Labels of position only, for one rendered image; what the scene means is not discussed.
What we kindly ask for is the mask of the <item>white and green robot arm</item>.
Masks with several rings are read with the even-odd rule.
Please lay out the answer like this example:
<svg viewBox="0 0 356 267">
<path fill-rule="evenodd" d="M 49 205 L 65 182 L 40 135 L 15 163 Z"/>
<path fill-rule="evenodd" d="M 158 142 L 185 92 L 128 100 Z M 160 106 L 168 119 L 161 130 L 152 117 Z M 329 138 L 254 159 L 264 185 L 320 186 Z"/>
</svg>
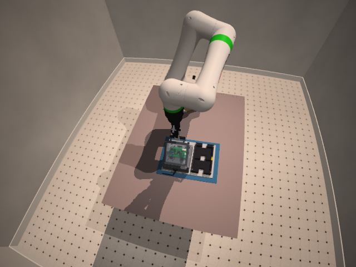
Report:
<svg viewBox="0 0 356 267">
<path fill-rule="evenodd" d="M 190 79 L 185 73 L 199 40 L 203 38 L 210 41 L 205 61 L 197 80 L 194 75 Z M 174 59 L 159 87 L 168 119 L 180 119 L 187 112 L 184 107 L 197 112 L 206 112 L 213 107 L 220 76 L 235 38 L 236 32 L 231 25 L 200 11 L 191 11 L 185 16 Z"/>
</svg>

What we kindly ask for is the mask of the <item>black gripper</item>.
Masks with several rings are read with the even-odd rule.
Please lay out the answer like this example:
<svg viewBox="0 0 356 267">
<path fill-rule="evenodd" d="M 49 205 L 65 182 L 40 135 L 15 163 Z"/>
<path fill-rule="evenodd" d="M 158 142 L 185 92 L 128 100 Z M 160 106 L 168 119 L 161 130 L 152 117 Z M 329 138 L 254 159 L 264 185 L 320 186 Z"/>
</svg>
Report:
<svg viewBox="0 0 356 267">
<path fill-rule="evenodd" d="M 178 120 L 170 120 L 170 119 L 168 119 L 168 121 L 171 123 L 172 128 L 173 128 L 171 130 L 172 135 L 173 135 L 173 137 L 175 137 L 175 140 L 177 140 L 177 141 L 180 140 L 179 136 L 180 136 L 180 131 L 181 131 L 181 129 L 180 129 L 181 120 L 182 120 L 182 117 L 180 119 L 178 119 Z"/>
</svg>

